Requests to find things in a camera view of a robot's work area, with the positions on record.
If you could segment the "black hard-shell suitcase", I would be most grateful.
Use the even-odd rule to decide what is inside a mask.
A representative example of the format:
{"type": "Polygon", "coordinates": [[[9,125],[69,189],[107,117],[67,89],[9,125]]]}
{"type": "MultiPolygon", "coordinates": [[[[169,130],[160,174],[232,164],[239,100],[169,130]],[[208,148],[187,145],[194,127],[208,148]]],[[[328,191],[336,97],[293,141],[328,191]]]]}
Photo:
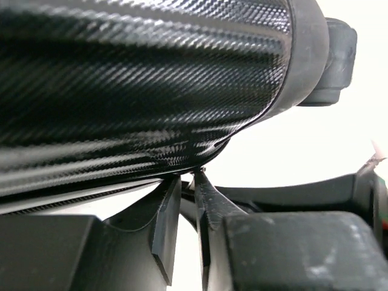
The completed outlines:
{"type": "Polygon", "coordinates": [[[1,212],[203,166],[337,102],[356,43],[316,1],[2,1],[1,212]]]}

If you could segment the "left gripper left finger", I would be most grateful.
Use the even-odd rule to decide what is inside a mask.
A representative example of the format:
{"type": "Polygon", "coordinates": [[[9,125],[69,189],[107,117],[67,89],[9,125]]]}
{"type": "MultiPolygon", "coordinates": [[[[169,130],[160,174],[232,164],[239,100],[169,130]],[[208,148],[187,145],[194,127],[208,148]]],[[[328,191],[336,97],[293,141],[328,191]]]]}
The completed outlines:
{"type": "Polygon", "coordinates": [[[172,283],[181,180],[116,215],[1,216],[2,290],[165,290],[172,283]]]}

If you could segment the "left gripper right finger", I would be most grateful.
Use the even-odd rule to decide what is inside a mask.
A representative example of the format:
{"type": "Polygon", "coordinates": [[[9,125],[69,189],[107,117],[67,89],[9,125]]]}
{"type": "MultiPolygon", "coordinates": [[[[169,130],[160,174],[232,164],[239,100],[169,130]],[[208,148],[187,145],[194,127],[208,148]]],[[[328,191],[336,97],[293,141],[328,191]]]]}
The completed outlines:
{"type": "Polygon", "coordinates": [[[386,290],[387,260],[349,212],[249,214],[195,174],[204,290],[386,290]]]}

